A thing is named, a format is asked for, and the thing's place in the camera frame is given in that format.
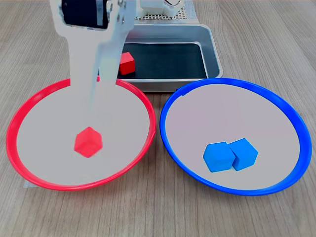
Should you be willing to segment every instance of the wooden table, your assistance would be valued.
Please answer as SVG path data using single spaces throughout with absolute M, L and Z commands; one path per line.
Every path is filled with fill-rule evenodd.
M 196 1 L 214 34 L 224 76 L 288 101 L 316 141 L 316 2 Z M 316 162 L 287 190 L 238 197 L 213 190 L 170 158 L 157 133 L 143 160 L 98 188 L 24 188 L 8 161 L 6 130 L 18 108 L 69 76 L 68 46 L 46 1 L 0 1 L 1 237 L 312 237 Z M 157 120 L 169 94 L 149 94 Z

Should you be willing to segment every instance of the blue block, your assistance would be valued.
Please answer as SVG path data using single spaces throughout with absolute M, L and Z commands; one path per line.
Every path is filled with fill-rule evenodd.
M 218 172 L 230 169 L 236 157 L 226 142 L 220 142 L 207 145 L 203 158 L 211 172 Z
M 256 162 L 258 152 L 245 138 L 232 142 L 228 146 L 236 156 L 233 163 L 236 171 L 248 168 Z

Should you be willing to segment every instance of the metal tray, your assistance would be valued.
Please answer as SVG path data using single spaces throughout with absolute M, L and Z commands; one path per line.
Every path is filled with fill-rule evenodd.
M 177 45 L 194 43 L 200 47 L 206 77 L 220 78 L 223 74 L 211 30 L 202 24 L 135 24 L 134 29 L 127 36 L 125 46 L 129 43 Z M 188 61 L 192 60 L 190 55 L 187 57 Z M 126 79 L 122 77 L 121 79 L 135 85 L 143 92 L 174 92 L 188 83 L 205 78 Z

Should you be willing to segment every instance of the red bowl rim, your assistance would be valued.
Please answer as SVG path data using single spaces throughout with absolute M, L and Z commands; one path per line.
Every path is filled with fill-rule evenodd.
M 150 120 L 150 127 L 149 127 L 149 132 L 148 132 L 146 142 L 145 142 L 142 150 L 138 154 L 138 156 L 128 166 L 126 166 L 124 169 L 120 170 L 119 172 L 117 172 L 116 174 L 114 174 L 108 178 L 105 178 L 105 179 L 102 179 L 102 180 L 99 180 L 99 181 L 96 181 L 93 183 L 89 183 L 89 184 L 68 186 L 68 185 L 57 185 L 57 184 L 53 184 L 53 183 L 47 182 L 45 180 L 42 180 L 42 179 L 38 178 L 37 176 L 33 175 L 23 165 L 23 163 L 20 160 L 18 151 L 17 151 L 17 136 L 18 136 L 20 126 L 23 122 L 23 119 L 26 117 L 28 112 L 43 98 L 54 93 L 57 90 L 60 90 L 60 89 L 65 88 L 67 86 L 70 86 L 70 79 L 66 79 L 66 80 L 62 80 L 62 81 L 59 81 L 57 83 L 54 83 L 54 84 L 44 88 L 43 90 L 41 90 L 40 92 L 38 92 L 34 96 L 32 96 L 28 101 L 26 101 L 22 105 L 22 107 L 18 110 L 18 112 L 13 117 L 13 119 L 9 125 L 7 135 L 6 135 L 6 150 L 7 150 L 7 155 L 9 157 L 9 160 L 10 160 L 12 166 L 14 167 L 14 169 L 23 178 L 25 178 L 29 182 L 31 182 L 37 186 L 40 186 L 42 188 L 57 190 L 57 191 L 79 191 L 79 190 L 86 190 L 86 189 L 94 188 L 94 187 L 109 183 L 109 182 L 119 178 L 120 176 L 124 175 L 126 172 L 128 172 L 132 167 L 134 167 L 144 157 L 144 155 L 147 153 L 149 147 L 153 143 L 154 137 L 156 135 L 157 121 L 156 121 L 156 114 L 155 114 L 155 111 L 154 111 L 154 108 L 153 108 L 151 102 L 149 101 L 148 97 L 140 89 L 138 89 L 134 85 L 132 85 L 128 82 L 125 82 L 123 80 L 120 80 L 120 79 L 117 80 L 116 85 L 122 86 L 123 88 L 131 91 L 144 103 L 144 105 L 148 111 L 149 120 Z

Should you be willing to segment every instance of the mesh grate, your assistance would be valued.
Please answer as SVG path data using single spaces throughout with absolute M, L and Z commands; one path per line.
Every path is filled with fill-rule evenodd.
M 136 18 L 136 20 L 186 20 L 187 14 L 183 8 L 180 9 L 177 15 L 174 17 L 167 17 L 166 15 L 146 15 L 142 18 Z

